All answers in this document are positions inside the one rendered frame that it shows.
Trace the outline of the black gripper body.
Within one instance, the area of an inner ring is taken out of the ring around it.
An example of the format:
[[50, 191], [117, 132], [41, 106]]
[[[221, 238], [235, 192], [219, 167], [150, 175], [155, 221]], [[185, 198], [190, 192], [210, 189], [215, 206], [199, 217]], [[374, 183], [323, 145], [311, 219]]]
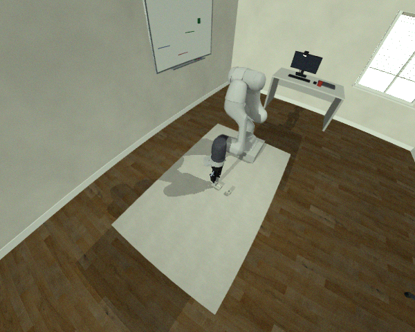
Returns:
[[223, 166], [222, 167], [212, 167], [212, 172], [214, 171], [214, 174], [216, 174], [216, 171], [220, 171], [222, 168], [223, 168]]

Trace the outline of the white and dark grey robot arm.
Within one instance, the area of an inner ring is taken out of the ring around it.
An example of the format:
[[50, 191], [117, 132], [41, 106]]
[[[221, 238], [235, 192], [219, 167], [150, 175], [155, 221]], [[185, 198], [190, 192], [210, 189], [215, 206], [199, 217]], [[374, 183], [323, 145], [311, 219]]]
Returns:
[[[231, 84], [225, 95], [224, 109], [239, 125], [239, 135], [237, 138], [223, 134], [218, 136], [222, 138], [216, 137], [212, 144], [212, 155], [203, 158], [205, 167], [222, 167], [226, 152], [240, 156], [244, 151], [252, 151], [258, 143], [256, 136], [252, 137], [255, 129], [252, 121], [263, 123], [267, 118], [260, 100], [260, 92], [266, 83], [264, 73], [236, 66], [230, 69], [228, 82]], [[256, 141], [252, 143], [254, 139]]]

